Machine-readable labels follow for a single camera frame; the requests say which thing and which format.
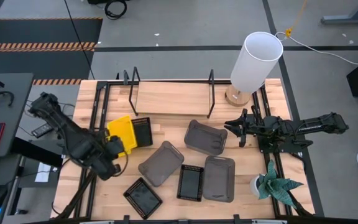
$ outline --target lamp shade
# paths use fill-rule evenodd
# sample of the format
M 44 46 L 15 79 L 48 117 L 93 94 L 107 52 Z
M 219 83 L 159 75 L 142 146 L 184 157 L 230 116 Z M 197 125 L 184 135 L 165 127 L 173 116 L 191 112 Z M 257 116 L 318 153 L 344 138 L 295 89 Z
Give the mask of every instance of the lamp shade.
M 274 35 L 266 32 L 249 34 L 231 72 L 232 85 L 247 93 L 257 91 L 282 54 L 283 45 Z

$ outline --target gray plastic tray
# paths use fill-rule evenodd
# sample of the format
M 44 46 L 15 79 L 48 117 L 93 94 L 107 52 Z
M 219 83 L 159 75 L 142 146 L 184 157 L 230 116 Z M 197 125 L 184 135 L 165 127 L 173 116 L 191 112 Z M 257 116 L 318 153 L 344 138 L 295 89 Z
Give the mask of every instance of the gray plastic tray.
M 226 143 L 227 131 L 216 129 L 196 120 L 191 120 L 185 136 L 185 143 L 189 149 L 205 153 L 210 156 L 222 154 Z
M 138 170 L 154 187 L 159 187 L 184 160 L 175 146 L 164 141 L 155 153 L 139 164 Z
M 204 198 L 218 202 L 232 202 L 234 200 L 235 171 L 234 160 L 208 156 L 204 168 Z

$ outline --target yellow object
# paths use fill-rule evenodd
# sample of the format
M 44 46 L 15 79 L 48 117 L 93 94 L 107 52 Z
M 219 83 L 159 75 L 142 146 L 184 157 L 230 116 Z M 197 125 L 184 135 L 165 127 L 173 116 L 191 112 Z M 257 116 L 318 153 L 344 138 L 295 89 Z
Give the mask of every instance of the yellow object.
M 299 13 L 298 13 L 298 17 L 296 17 L 296 20 L 295 20 L 294 24 L 293 24 L 290 28 L 288 28 L 288 29 L 286 29 L 286 30 L 285 30 L 285 36 L 286 36 L 286 37 L 290 37 L 290 36 L 291 36 L 291 33 L 292 33 L 293 28 L 294 28 L 296 25 L 298 25 L 299 20 L 300 20 L 300 18 L 301 18 L 301 16 L 302 16 L 302 14 L 303 14 L 303 11 L 305 10 L 306 3 L 307 3 L 307 2 L 308 2 L 308 0 L 305 0 L 305 1 L 303 2 L 303 5 L 302 5 L 302 8 L 301 8 L 301 11 L 299 11 Z
M 127 115 L 111 121 L 107 125 L 107 129 L 109 130 L 110 136 L 120 137 L 124 145 L 124 150 L 128 155 L 132 152 L 133 148 L 137 147 L 134 125 L 132 124 L 131 116 Z M 118 154 L 118 156 L 125 156 L 125 153 L 122 152 Z

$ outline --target wooden table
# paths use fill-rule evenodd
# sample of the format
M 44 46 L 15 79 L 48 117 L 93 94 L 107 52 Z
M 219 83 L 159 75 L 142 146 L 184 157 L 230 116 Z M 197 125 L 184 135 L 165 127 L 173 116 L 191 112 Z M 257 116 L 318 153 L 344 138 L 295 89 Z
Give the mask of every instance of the wooden table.
M 89 128 L 90 126 L 96 83 L 97 81 L 81 82 L 73 119 L 82 128 Z M 280 116 L 283 119 L 290 119 L 280 79 L 268 79 L 265 82 L 265 86 L 272 115 Z M 140 219 L 140 216 L 122 194 L 139 177 L 142 177 L 137 166 L 152 155 L 163 141 L 170 141 L 179 149 L 185 157 L 184 164 L 203 167 L 207 155 L 186 148 L 184 142 L 186 129 L 192 119 L 197 119 L 200 123 L 222 129 L 225 121 L 240 117 L 242 108 L 229 105 L 224 98 L 226 88 L 227 85 L 215 85 L 216 104 L 210 119 L 207 119 L 205 116 L 140 114 L 139 118 L 149 116 L 151 119 L 154 145 L 134 149 L 129 156 L 128 167 L 120 177 L 112 177 L 107 181 L 97 180 L 92 220 L 122 220 L 124 215 L 130 215 L 131 219 Z M 106 124 L 127 114 L 135 118 L 128 102 L 129 90 L 129 86 L 111 87 Z M 103 102 L 103 91 L 100 102 Z M 264 116 L 260 92 L 258 92 L 258 96 L 262 116 Z M 134 103 L 136 98 L 137 86 L 134 86 L 134 94 L 132 96 Z M 250 111 L 250 107 L 253 104 L 253 101 L 250 100 L 245 105 L 245 108 Z M 99 124 L 101 107 L 102 103 L 99 104 L 96 124 Z M 162 198 L 163 204 L 149 220 L 176 220 L 182 218 L 233 219 L 234 214 L 239 214 L 241 218 L 274 218 L 272 200 L 270 198 L 258 200 L 252 194 L 249 187 L 249 182 L 253 177 L 266 172 L 264 157 L 259 152 L 256 138 L 248 136 L 245 148 L 238 147 L 238 144 L 239 139 L 229 132 L 226 147 L 220 155 L 234 159 L 236 162 L 235 196 L 233 202 L 216 202 L 204 198 L 202 202 L 177 199 L 176 192 L 180 173 L 178 169 L 160 187 L 154 188 L 156 193 Z M 287 153 L 282 153 L 281 158 L 285 177 L 304 183 L 301 187 L 292 190 L 292 193 L 307 211 L 314 213 L 302 162 Z M 121 164 L 121 167 L 123 167 L 125 158 L 116 159 L 114 163 Z M 62 211 L 78 189 L 80 173 L 81 168 L 71 162 L 61 171 L 54 202 L 56 210 Z M 81 215 L 85 215 L 87 197 L 88 193 L 86 192 Z M 282 204 L 280 204 L 280 211 L 281 214 L 285 214 Z

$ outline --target wooden lamp base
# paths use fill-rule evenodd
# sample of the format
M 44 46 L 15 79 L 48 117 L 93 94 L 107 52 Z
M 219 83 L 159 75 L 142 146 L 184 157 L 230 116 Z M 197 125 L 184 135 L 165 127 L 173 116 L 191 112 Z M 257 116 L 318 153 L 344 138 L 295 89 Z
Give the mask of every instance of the wooden lamp base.
M 227 88 L 224 97 L 230 105 L 244 106 L 251 98 L 251 93 L 241 92 L 235 89 L 233 85 L 230 85 Z

